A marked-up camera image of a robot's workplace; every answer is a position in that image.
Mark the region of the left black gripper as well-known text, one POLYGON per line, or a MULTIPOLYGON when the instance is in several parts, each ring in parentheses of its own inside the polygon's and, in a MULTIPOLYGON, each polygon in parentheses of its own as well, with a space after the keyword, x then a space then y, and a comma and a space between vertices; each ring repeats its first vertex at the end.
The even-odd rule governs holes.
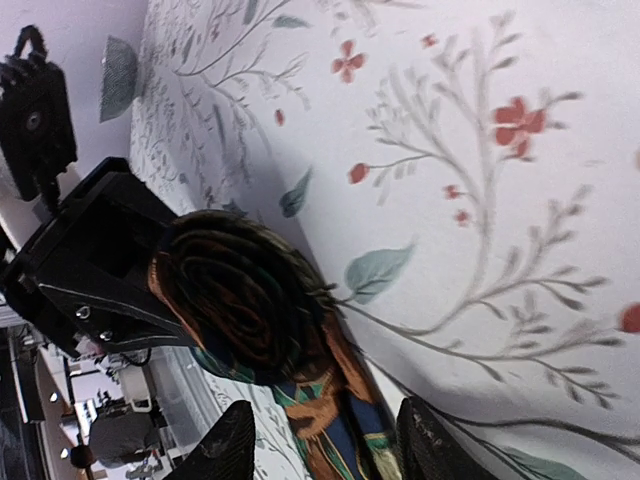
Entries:
POLYGON ((149 290, 154 248, 175 215, 109 157, 75 187, 1 273, 8 305, 67 356, 86 338, 106 353, 193 346, 149 290))

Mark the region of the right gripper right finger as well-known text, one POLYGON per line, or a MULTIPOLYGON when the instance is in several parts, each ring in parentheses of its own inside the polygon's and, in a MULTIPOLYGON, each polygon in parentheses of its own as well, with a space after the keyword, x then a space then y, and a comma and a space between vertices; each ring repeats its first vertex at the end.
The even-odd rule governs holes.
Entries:
POLYGON ((496 480, 451 436, 420 397, 405 397, 401 402, 396 435, 404 479, 496 480))

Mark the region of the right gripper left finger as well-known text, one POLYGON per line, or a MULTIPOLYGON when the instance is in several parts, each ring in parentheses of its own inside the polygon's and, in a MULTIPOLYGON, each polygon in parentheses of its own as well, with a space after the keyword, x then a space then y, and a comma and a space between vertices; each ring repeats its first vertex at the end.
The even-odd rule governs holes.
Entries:
POLYGON ((251 403, 233 402, 168 480, 251 480, 256 428, 251 403))

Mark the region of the brown green patterned tie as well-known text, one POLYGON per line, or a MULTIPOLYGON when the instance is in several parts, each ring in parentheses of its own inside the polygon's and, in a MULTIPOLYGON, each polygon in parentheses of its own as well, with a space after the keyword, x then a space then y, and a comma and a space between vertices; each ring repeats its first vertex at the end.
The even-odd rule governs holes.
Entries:
POLYGON ((265 386, 315 479, 397 479, 390 420, 329 285, 267 227, 228 212, 176 218, 148 274, 207 369, 265 386))

